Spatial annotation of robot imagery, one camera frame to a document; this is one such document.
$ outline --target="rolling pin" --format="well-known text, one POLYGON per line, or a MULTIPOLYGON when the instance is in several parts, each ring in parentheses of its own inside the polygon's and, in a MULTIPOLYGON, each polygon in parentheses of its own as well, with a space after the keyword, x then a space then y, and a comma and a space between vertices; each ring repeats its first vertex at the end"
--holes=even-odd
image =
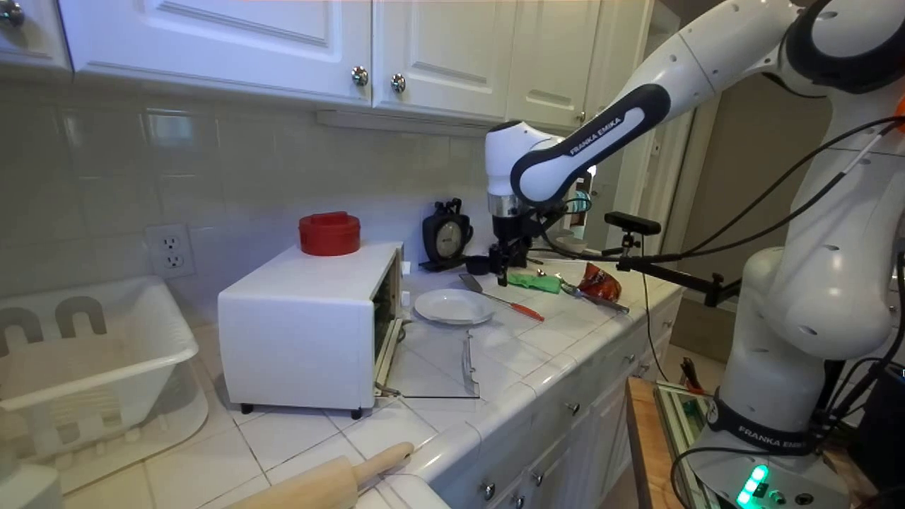
POLYGON ((240 501, 236 509, 351 509, 361 488, 386 475, 413 451, 410 440, 395 444, 379 456, 351 463, 335 458, 267 492, 240 501))

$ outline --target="green light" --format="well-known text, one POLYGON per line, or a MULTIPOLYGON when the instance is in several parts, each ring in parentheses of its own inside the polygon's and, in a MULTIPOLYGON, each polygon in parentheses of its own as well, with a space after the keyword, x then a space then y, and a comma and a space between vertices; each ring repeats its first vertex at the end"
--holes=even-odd
POLYGON ((769 478, 769 467, 766 463, 757 463, 757 468, 747 475, 742 492, 737 495, 737 505, 759 509, 761 502, 754 501, 754 498, 766 482, 766 478, 769 478))
POLYGON ((754 481, 761 482, 761 481, 766 481, 766 478, 769 478, 769 467, 766 467, 766 463, 759 463, 757 471, 754 471, 754 481))

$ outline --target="cabinet handle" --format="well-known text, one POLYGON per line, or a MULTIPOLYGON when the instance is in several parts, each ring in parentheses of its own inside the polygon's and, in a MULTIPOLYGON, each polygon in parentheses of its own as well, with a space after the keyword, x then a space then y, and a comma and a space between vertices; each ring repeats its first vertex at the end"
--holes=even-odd
POLYGON ((25 10, 18 0, 0 0, 0 23, 8 20, 13 26, 25 23, 25 10))
POLYGON ((516 492, 516 495, 512 495, 512 505, 516 505, 516 509, 523 509, 523 505, 526 505, 526 495, 519 495, 519 492, 516 492))
POLYGON ((395 94, 397 94, 397 95, 402 95, 402 94, 404 94, 404 88, 409 88, 404 75, 402 75, 402 74, 397 74, 397 75, 395 75, 395 82, 392 82, 392 88, 395 88, 395 94))
POLYGON ((498 487, 494 481, 482 482, 482 498, 494 501, 494 495, 498 495, 498 487))
POLYGON ((370 82, 369 68, 362 68, 362 65, 351 68, 349 75, 351 75, 351 82, 354 82, 356 88, 369 88, 369 82, 370 82))

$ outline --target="red handle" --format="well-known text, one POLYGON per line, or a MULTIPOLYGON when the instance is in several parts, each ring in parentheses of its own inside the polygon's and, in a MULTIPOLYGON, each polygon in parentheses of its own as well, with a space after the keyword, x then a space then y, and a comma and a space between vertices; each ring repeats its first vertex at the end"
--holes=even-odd
POLYGON ((519 313, 523 313, 523 316, 533 316, 533 318, 544 323, 544 313, 537 313, 537 310, 530 307, 530 306, 512 302, 512 307, 516 307, 519 313))

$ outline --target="tile backsplash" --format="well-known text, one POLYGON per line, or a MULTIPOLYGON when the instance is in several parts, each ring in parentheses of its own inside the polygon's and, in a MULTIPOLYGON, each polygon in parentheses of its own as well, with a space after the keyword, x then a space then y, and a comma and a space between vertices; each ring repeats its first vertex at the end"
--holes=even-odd
POLYGON ((188 225, 189 318, 297 242, 297 217, 346 210, 365 239, 419 263, 421 217, 464 198, 491 238, 485 139, 325 128, 315 111, 122 88, 0 85, 0 296, 153 275, 148 229, 188 225))

